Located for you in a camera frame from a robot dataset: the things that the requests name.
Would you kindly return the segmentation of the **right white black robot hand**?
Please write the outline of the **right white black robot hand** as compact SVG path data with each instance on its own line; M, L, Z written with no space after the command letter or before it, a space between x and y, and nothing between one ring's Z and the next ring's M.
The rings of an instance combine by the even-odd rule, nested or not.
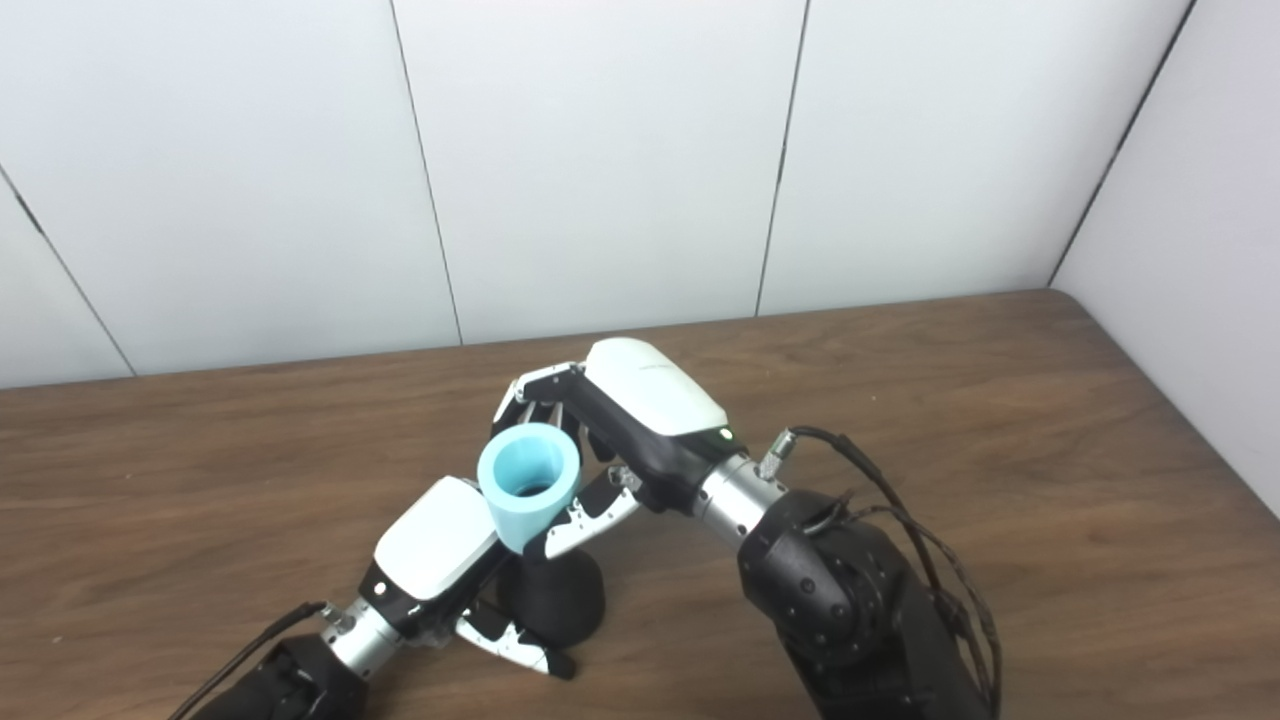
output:
M604 468L516 548L531 562L566 555L640 507L692 516L704 483L746 454L704 388L653 345L625 337L512 380L492 434L536 424L568 436L573 451L585 439Z

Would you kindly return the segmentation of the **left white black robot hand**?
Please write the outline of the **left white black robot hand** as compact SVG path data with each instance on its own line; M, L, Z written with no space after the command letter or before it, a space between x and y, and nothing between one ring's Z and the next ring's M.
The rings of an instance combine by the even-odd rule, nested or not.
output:
M548 676L571 680L576 664L481 593L513 555L497 536L477 487L436 480L383 533L349 606L349 628L330 650L370 678L404 647L453 639Z

